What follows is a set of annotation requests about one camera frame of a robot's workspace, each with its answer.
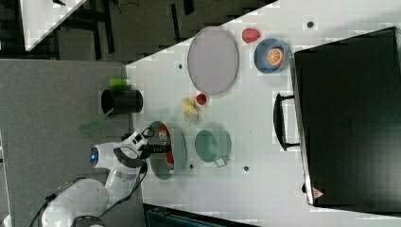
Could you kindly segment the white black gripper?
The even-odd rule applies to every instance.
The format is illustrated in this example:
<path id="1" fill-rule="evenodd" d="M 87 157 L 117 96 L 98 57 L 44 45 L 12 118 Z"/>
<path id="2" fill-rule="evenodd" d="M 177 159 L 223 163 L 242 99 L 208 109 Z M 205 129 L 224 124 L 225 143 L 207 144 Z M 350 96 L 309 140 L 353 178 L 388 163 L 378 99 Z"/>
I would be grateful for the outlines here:
<path id="1" fill-rule="evenodd" d="M 130 135 L 126 134 L 121 142 L 121 147 L 122 151 L 132 159 L 147 159 L 151 156 L 150 143 L 139 131 Z M 170 145 L 155 145 L 155 147 L 159 148 L 155 154 L 172 152 Z"/>

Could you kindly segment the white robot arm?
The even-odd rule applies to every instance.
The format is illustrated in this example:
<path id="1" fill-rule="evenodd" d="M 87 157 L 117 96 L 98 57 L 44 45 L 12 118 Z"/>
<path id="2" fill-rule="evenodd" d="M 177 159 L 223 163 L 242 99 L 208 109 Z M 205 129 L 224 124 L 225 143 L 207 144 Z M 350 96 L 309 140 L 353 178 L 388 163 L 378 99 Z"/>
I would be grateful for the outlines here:
<path id="1" fill-rule="evenodd" d="M 89 162 L 102 171 L 100 177 L 79 176 L 60 186 L 46 198 L 40 213 L 41 227 L 76 227 L 89 219 L 99 226 L 101 217 L 126 201 L 145 176 L 148 158 L 171 151 L 169 142 L 151 142 L 143 131 L 125 134 L 118 142 L 91 148 Z"/>

